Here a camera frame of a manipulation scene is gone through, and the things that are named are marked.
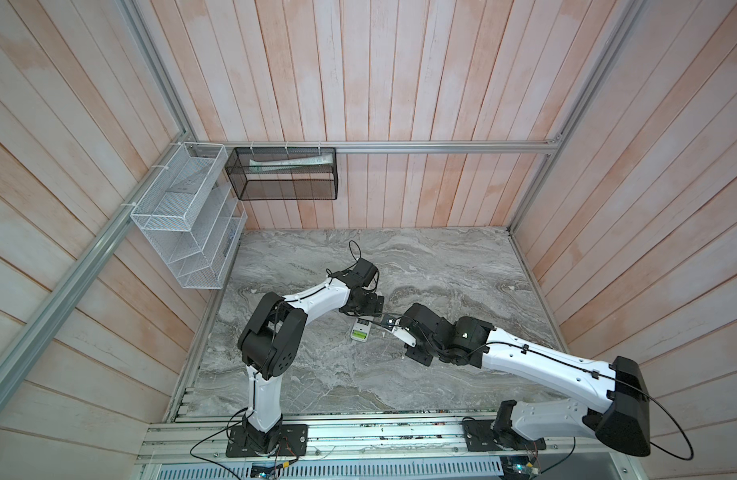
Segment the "white remote with green screen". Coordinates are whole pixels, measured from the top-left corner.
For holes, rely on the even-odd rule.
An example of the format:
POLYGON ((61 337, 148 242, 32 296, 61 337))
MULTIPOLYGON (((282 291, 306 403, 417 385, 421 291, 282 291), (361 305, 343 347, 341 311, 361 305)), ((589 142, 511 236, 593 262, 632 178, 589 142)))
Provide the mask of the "white remote with green screen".
POLYGON ((368 319, 358 318, 352 326, 350 339, 358 342, 366 342, 368 340, 372 328, 372 322, 368 319))

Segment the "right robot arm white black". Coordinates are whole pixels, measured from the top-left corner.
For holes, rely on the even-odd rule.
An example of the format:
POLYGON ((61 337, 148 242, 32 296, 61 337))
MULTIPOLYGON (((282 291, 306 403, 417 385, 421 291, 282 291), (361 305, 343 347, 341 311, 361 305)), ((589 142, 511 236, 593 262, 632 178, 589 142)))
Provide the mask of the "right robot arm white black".
POLYGON ((520 441, 590 437, 630 456, 652 452, 650 397, 640 365, 630 358, 607 363, 572 356, 485 320, 450 322, 418 303, 384 320, 405 342, 407 356, 424 366, 438 359, 507 372, 563 394, 559 401, 504 403, 494 425, 499 433, 520 441))

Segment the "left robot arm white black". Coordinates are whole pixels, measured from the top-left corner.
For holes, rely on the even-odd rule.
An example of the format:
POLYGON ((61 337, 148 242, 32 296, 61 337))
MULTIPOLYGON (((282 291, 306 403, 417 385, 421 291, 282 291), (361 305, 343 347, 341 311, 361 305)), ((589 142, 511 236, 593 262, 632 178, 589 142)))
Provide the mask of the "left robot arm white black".
POLYGON ((248 374, 246 426, 260 434, 278 427, 282 374, 294 363, 308 324, 333 311, 356 317, 382 314, 379 278, 377 266, 359 259, 346 269, 328 272, 323 282, 302 292, 262 296, 238 338, 248 374))

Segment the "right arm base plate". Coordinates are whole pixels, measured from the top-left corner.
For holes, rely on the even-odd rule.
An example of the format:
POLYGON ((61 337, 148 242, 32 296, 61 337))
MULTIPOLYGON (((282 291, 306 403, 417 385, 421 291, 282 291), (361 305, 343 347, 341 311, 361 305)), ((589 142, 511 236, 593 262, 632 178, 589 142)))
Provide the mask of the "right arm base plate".
POLYGON ((543 438, 536 441, 528 440, 510 427, 498 426, 496 420, 476 420, 467 416, 462 419, 461 425, 470 452, 534 452, 547 449, 543 438))

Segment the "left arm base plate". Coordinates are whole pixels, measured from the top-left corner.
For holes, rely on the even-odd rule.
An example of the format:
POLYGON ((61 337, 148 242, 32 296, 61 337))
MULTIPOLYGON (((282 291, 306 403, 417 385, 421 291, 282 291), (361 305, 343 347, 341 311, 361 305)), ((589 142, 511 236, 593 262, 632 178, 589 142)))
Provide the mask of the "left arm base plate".
POLYGON ((230 428, 230 439, 226 446, 226 457, 249 458, 262 456, 306 455, 308 447, 308 425, 280 424, 269 432, 256 430, 252 425, 230 428))

